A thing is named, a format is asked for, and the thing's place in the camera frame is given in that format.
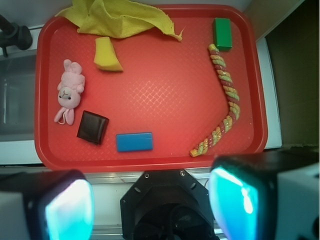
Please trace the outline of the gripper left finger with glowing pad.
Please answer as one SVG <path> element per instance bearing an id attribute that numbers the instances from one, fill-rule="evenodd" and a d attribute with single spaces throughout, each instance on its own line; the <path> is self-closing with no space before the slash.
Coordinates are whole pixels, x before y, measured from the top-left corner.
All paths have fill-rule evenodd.
<path id="1" fill-rule="evenodd" d="M 88 240 L 94 218 L 93 188 L 78 170 L 0 175 L 2 240 Z"/>

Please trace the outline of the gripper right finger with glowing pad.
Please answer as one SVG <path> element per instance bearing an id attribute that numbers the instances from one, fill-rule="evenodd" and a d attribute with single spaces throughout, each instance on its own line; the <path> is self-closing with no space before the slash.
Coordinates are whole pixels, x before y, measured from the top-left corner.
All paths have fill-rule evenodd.
<path id="1" fill-rule="evenodd" d="M 208 181 L 214 218 L 229 240 L 317 240 L 320 156 L 287 149 L 217 157 Z"/>

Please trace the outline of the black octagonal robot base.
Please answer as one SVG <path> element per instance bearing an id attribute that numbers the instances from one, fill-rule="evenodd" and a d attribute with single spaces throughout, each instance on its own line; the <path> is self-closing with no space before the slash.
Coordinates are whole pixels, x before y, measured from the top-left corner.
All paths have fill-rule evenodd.
<path id="1" fill-rule="evenodd" d="M 209 191 L 182 169 L 144 172 L 120 199 L 125 240 L 217 240 Z"/>

